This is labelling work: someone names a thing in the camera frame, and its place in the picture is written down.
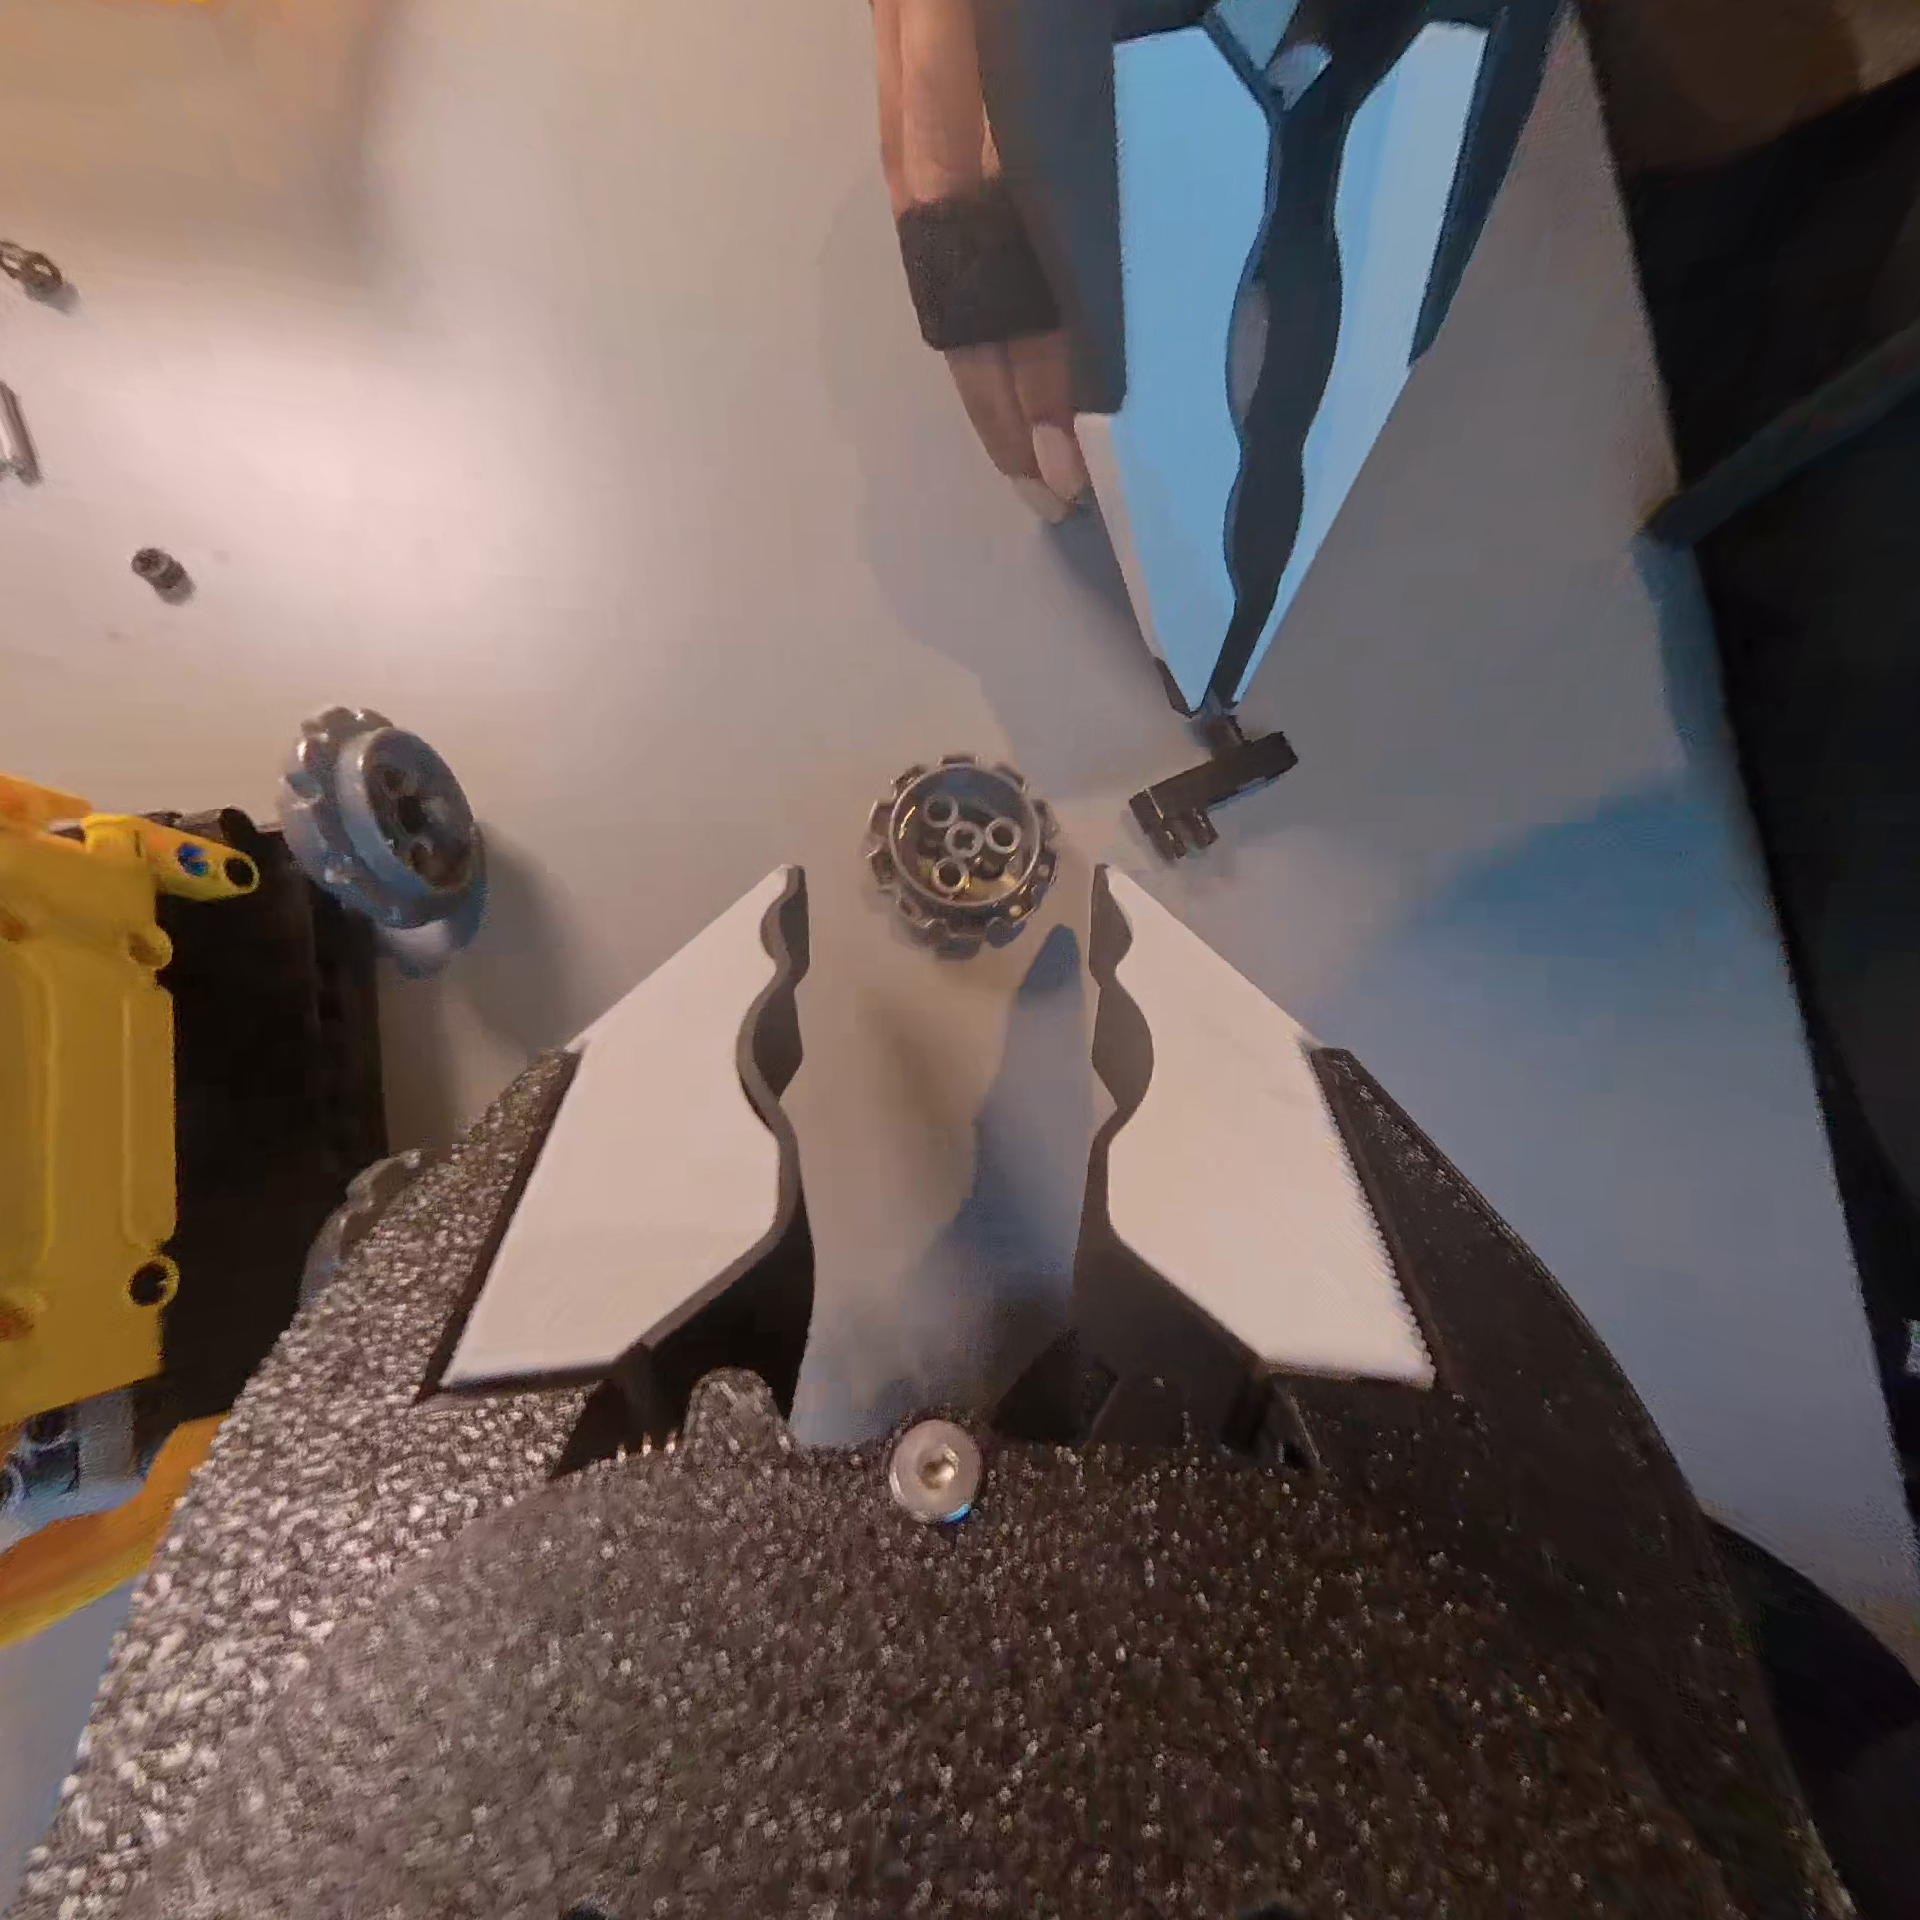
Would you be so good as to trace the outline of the person's right hand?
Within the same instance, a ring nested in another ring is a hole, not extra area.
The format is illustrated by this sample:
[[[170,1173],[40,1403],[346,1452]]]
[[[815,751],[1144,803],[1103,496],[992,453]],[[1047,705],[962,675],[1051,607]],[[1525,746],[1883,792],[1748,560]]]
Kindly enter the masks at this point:
[[[973,202],[999,178],[965,2],[873,2],[877,146],[890,214]],[[1066,334],[942,349],[976,442],[1022,502],[1068,522],[1091,492]]]

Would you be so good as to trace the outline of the pile of small brick pieces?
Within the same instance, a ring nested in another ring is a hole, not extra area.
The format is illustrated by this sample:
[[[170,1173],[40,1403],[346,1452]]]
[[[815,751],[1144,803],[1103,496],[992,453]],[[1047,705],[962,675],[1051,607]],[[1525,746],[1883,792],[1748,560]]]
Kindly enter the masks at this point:
[[[4,275],[36,301],[64,296],[70,284],[45,252],[4,237]],[[4,383],[4,478],[40,484],[40,457],[13,386]]]

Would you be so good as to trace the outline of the yellow toy brick vehicle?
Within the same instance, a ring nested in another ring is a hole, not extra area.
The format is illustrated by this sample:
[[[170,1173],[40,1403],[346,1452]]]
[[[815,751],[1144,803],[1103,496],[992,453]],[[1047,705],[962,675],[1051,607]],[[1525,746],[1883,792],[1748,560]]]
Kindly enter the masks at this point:
[[[4,777],[4,1647],[139,1574],[212,1434],[434,1152],[393,1150],[378,967],[476,931],[444,755],[300,726],[277,818]]]

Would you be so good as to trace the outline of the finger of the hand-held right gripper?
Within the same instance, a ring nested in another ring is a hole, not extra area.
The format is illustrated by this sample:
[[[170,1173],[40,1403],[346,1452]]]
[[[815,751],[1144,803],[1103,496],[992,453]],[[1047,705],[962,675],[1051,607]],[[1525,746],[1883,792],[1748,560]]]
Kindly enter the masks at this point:
[[[1266,133],[1229,320],[1229,708],[1405,392],[1491,47],[1491,20],[1226,24]]]
[[[1240,701],[1231,546],[1264,323],[1237,311],[1274,221],[1271,109],[1216,26],[1118,48],[1125,392],[1079,436],[1130,618],[1185,715]]]

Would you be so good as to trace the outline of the black brick connector piece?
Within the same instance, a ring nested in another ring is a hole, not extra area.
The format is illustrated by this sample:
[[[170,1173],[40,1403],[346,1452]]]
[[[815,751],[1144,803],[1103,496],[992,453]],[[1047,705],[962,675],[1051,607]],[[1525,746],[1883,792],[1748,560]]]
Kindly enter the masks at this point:
[[[1247,792],[1284,779],[1299,755],[1284,732],[1247,734],[1235,712],[1198,719],[1205,761],[1152,779],[1130,798],[1130,812],[1149,849],[1165,860],[1185,860],[1217,841],[1216,812]]]

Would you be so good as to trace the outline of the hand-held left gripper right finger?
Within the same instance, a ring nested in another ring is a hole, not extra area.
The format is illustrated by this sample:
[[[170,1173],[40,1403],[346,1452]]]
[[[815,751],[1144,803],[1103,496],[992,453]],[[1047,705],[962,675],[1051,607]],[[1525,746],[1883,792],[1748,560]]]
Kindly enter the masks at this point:
[[[1191,1427],[1276,1381],[1437,1386],[1434,1342],[1326,1090],[1320,1043],[1134,874],[1091,880],[1091,1138],[1074,1332]]]

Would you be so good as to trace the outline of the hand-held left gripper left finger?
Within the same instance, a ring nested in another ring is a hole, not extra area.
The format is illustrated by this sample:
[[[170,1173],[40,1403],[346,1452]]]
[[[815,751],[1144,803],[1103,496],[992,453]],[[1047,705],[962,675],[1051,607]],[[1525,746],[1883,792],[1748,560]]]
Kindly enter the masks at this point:
[[[618,1427],[680,1427],[735,1368],[794,1415],[814,1234],[783,1095],[805,961],[805,877],[777,864],[565,1048],[442,1336],[442,1393],[589,1385]]]

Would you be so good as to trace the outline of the grey desk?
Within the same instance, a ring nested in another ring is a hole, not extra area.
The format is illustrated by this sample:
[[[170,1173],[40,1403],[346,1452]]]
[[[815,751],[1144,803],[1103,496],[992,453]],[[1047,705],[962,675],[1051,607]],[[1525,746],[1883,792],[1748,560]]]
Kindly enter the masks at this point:
[[[1454,303],[1198,761],[1095,499],[992,466],[903,284],[873,2],[4,2],[4,769],[219,777],[371,708],[488,846],[532,1061],[296,1309],[139,1576],[20,1917],[1917,1917],[1917,1725],[1829,1789],[1723,1549],[1917,1709],[1914,1524],[1558,20]],[[172,553],[165,603],[132,572]],[[132,769],[109,769],[132,746]],[[915,945],[858,849],[1011,765],[1061,862]],[[814,1234],[791,1417],[442,1393],[565,1048],[777,864]],[[1074,1332],[1091,880],[1311,1029],[1437,1386],[1191,1427]],[[1854,1610],[1883,1606],[1880,1619]]]

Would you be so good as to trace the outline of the small grey toy wheel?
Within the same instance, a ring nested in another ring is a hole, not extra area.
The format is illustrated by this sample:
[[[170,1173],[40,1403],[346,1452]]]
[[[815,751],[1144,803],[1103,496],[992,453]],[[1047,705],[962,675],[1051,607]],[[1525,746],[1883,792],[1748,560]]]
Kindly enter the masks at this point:
[[[868,810],[858,860],[901,931],[947,961],[1011,945],[1038,914],[1061,828],[1007,761],[903,767]]]

